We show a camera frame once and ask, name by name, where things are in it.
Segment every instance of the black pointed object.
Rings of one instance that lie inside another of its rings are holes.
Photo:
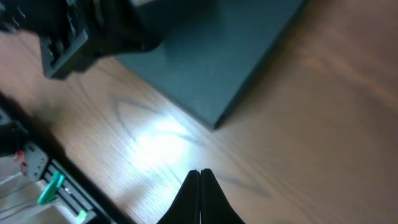
[[[210,169],[191,170],[158,224],[241,224]]]
[[[200,174],[191,170],[167,213],[158,224],[199,224]]]

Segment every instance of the green object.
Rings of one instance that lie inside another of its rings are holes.
[[[76,217],[77,223],[78,224],[83,223],[85,221],[86,217],[87,217],[86,211],[84,211],[84,210],[80,211],[79,215]]]
[[[55,171],[54,175],[51,178],[51,182],[46,186],[42,195],[40,195],[37,200],[38,205],[46,205],[55,200],[55,194],[57,190],[62,186],[63,181],[65,180],[65,175],[63,175],[60,171]]]

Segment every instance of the brown wooden floor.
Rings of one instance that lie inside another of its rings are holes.
[[[0,90],[138,223],[206,167],[247,223],[398,223],[397,21],[396,0],[311,1],[215,132],[115,58],[46,80],[27,34],[0,35]]]

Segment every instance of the wooden surface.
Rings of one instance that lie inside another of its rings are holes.
[[[27,34],[0,35],[0,90],[138,223],[206,167],[247,223],[398,223],[397,21],[395,0],[311,1],[214,132],[114,58],[46,80]]]

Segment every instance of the wood grain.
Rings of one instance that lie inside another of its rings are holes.
[[[0,35],[0,90],[138,223],[207,167],[247,223],[398,223],[396,21],[394,0],[310,1],[213,132],[112,57],[46,80],[29,34]]]

